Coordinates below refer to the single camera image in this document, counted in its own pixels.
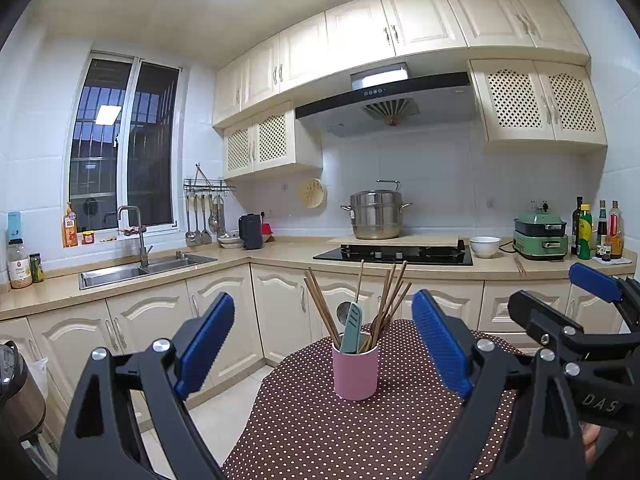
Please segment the floor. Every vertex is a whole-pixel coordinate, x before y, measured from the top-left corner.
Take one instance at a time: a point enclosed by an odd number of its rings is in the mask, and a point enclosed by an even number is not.
[[[202,439],[221,466],[244,430],[260,383],[272,370],[270,366],[264,366],[238,384],[189,411]],[[145,431],[142,439],[154,471],[175,479],[158,441],[156,430]]]

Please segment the pink utensil holder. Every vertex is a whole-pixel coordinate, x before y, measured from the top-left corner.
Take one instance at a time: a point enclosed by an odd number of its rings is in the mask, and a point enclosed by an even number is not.
[[[369,333],[361,332],[369,338]],[[378,387],[378,346],[364,354],[342,354],[331,346],[334,358],[334,390],[345,400],[364,400]]]

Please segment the gas stove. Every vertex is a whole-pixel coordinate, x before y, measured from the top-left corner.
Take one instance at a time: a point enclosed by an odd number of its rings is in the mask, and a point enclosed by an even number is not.
[[[472,266],[471,250],[462,240],[457,247],[442,246],[386,246],[372,240],[371,245],[342,244],[314,256],[314,260],[333,260],[336,262],[359,262],[368,264],[401,264],[405,260],[412,265]]]

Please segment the green bottle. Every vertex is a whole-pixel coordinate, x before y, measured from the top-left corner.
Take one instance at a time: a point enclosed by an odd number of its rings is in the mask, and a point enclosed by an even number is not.
[[[580,228],[578,230],[578,258],[581,260],[589,260],[591,258],[591,207],[589,204],[580,206]]]

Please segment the stainless steel sink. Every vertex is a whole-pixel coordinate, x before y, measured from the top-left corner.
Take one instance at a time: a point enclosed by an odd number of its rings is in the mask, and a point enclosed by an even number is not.
[[[85,288],[91,288],[92,286],[124,282],[125,280],[139,278],[140,276],[159,274],[160,272],[167,272],[168,270],[183,269],[185,267],[215,261],[215,258],[209,258],[208,256],[184,254],[177,251],[175,256],[166,256],[164,258],[149,260],[149,264],[146,267],[142,267],[139,263],[135,263],[81,272],[78,277],[78,282],[80,290],[83,290]]]

